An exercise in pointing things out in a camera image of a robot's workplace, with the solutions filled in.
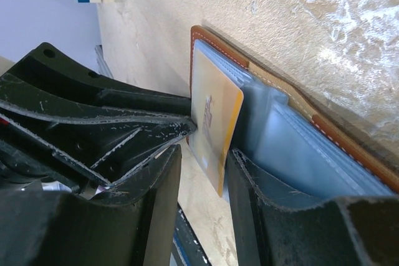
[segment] yellow card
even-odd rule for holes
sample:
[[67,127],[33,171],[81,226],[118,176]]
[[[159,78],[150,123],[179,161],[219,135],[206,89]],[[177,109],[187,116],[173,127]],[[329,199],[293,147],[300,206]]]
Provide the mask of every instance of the yellow card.
[[198,49],[194,52],[191,94],[191,117],[198,130],[190,136],[190,148],[222,196],[224,165],[244,94]]

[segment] brown leather wallet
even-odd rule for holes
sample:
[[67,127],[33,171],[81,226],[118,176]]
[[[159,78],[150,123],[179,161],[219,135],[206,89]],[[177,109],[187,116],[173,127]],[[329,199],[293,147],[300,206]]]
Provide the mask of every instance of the brown leather wallet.
[[381,161],[356,143],[348,134],[333,124],[320,110],[318,110],[303,93],[283,78],[279,78],[264,68],[255,64],[251,59],[240,53],[233,46],[201,26],[191,28],[191,61],[190,61],[190,89],[191,69],[193,67],[193,50],[196,39],[203,40],[220,51],[227,58],[248,70],[261,79],[266,85],[273,86],[289,96],[289,105],[308,119],[326,138],[347,153],[367,170],[371,171],[393,191],[399,192],[399,176],[386,167]]

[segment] black plastic part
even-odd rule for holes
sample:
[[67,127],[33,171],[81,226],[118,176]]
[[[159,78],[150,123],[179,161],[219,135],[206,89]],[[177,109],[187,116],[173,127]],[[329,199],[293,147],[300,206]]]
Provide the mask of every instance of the black plastic part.
[[86,201],[62,192],[0,194],[1,265],[168,265],[180,146]]
[[307,209],[286,208],[254,184],[247,170],[252,166],[239,150],[229,151],[240,265],[399,265],[398,197],[337,197]]
[[211,266],[193,228],[178,204],[172,254],[178,266]]
[[133,87],[48,43],[0,77],[0,188],[114,186],[195,130],[191,100]]

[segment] orange card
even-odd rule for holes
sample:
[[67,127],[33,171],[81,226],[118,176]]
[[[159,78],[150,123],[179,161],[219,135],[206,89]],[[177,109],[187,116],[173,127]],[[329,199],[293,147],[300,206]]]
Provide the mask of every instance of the orange card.
[[224,164],[244,94],[199,49],[194,52],[192,72],[191,118],[198,130],[190,136],[190,148],[222,196]]

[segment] wallet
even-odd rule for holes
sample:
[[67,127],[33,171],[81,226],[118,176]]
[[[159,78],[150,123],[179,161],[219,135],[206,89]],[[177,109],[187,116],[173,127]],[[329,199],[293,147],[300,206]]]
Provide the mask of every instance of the wallet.
[[191,73],[199,49],[243,92],[231,147],[293,188],[321,199],[394,195],[399,176],[345,134],[293,85],[201,26],[191,29]]
[[197,51],[244,94],[226,160],[239,264],[397,265],[399,176],[293,84],[201,26],[191,28],[190,87]]

